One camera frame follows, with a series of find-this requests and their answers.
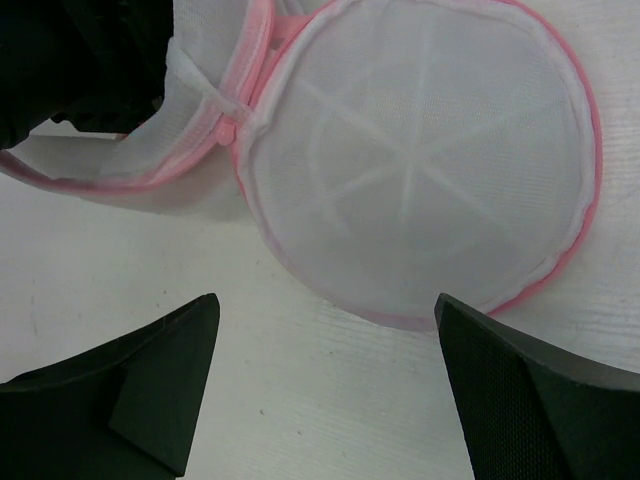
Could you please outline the white mesh laundry bag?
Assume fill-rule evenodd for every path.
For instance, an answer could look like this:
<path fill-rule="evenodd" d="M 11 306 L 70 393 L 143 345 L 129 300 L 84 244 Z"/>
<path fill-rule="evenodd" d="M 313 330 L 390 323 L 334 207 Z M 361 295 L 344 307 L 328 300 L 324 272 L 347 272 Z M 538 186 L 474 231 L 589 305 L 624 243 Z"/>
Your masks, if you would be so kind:
<path fill-rule="evenodd" d="M 177 1 L 159 111 L 120 140 L 1 155 L 76 195 L 168 183 L 226 148 L 265 244 L 337 307 L 422 330 L 562 269 L 593 221 L 602 134 L 571 47 L 517 1 Z"/>

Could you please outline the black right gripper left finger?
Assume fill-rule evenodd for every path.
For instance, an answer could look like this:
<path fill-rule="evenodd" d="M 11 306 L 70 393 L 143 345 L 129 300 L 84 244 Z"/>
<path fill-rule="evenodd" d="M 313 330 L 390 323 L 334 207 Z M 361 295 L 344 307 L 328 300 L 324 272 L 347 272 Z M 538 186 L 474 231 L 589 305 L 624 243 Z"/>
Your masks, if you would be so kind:
<path fill-rule="evenodd" d="M 219 321 L 219 300 L 206 294 L 3 383 L 2 478 L 184 476 Z"/>

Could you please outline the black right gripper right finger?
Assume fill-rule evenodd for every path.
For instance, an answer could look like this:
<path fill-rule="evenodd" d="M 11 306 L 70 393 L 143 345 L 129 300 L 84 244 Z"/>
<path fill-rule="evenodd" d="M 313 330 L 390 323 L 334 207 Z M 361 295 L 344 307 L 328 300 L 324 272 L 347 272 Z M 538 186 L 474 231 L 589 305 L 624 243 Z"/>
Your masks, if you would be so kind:
<path fill-rule="evenodd" d="M 477 479 L 636 479 L 639 376 L 442 294 L 440 347 Z"/>

